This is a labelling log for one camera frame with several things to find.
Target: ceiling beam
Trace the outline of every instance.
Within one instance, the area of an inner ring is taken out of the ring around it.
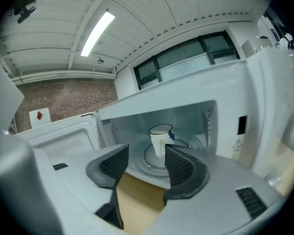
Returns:
[[[20,49],[20,50],[16,50],[16,51],[12,51],[9,54],[6,54],[4,56],[1,56],[1,58],[10,58],[13,56],[24,56],[24,55],[31,55],[31,54],[37,54],[37,53],[41,53],[43,51],[58,51],[58,52],[71,52],[71,50],[69,48],[32,48],[32,49]],[[116,58],[116,57],[112,57],[112,56],[108,56],[102,53],[95,53],[95,52],[90,52],[89,56],[93,56],[96,58],[100,58],[100,57],[106,57],[107,59],[112,59],[112,60],[118,60],[121,61],[120,58]]]
[[[32,83],[50,79],[63,79],[63,78],[103,78],[114,79],[115,75],[106,72],[86,71],[86,70],[53,70],[47,72],[37,72],[27,75],[20,75],[12,78],[15,85]]]
[[[98,8],[98,6],[101,4],[103,0],[94,0],[92,5],[89,7],[88,11],[86,12],[82,22],[80,23],[77,33],[75,35],[74,41],[73,41],[73,45],[71,48],[71,53],[70,53],[70,58],[69,58],[69,66],[68,69],[70,70],[72,68],[72,64],[73,64],[73,60],[74,60],[74,55],[76,52],[76,48],[77,45],[79,43],[79,40],[84,32],[84,29],[88,23],[88,21],[90,20],[90,18],[92,17],[92,15],[94,14],[94,12],[96,11],[96,9]]]
[[[6,52],[6,49],[0,36],[0,64],[4,67],[4,69],[8,72],[10,76],[18,76],[19,72],[13,65],[11,59],[7,57],[7,55],[8,53]]]

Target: brick wall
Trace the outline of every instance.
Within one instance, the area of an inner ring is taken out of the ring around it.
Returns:
[[[93,112],[118,99],[113,80],[58,79],[18,86],[24,100],[16,115],[18,132],[31,129],[29,112],[49,107],[51,121]]]

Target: white wall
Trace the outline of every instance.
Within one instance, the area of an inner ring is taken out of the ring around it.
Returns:
[[[144,54],[137,57],[129,65],[117,73],[115,78],[115,85],[117,89],[118,98],[124,98],[139,91],[133,67],[139,65],[153,55],[156,55],[176,44],[182,43],[186,40],[198,37],[199,35],[206,35],[214,32],[226,30],[237,49],[240,58],[245,58],[241,45],[248,38],[256,38],[259,34],[257,24],[253,22],[233,22],[233,23],[216,23],[199,28],[195,28],[184,32],[183,34],[174,36],[155,47],[149,49]]]
[[[242,44],[249,38],[256,38],[259,35],[257,24],[254,22],[233,22],[228,23],[227,33],[229,34],[240,58],[245,58],[241,48]]]
[[[120,71],[114,83],[117,90],[118,99],[122,99],[139,91],[134,69],[132,66],[126,66]]]

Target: wooden surface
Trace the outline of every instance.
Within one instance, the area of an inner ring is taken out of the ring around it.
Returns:
[[[132,235],[141,234],[164,207],[166,190],[125,173],[118,184],[117,195],[124,230]]]
[[[281,183],[277,185],[277,191],[282,195],[286,196],[293,190],[294,187],[294,155],[288,167],[284,171],[281,177]]]

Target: vent slot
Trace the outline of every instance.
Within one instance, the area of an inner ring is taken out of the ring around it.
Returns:
[[[101,120],[102,124],[109,124],[111,122],[111,119]]]
[[[54,170],[63,169],[63,168],[65,168],[65,167],[68,167],[68,165],[65,164],[65,163],[60,163],[60,164],[55,164],[55,165],[53,165],[53,169],[54,169]]]
[[[236,193],[252,219],[257,218],[267,209],[264,202],[251,187],[238,189],[236,190]]]

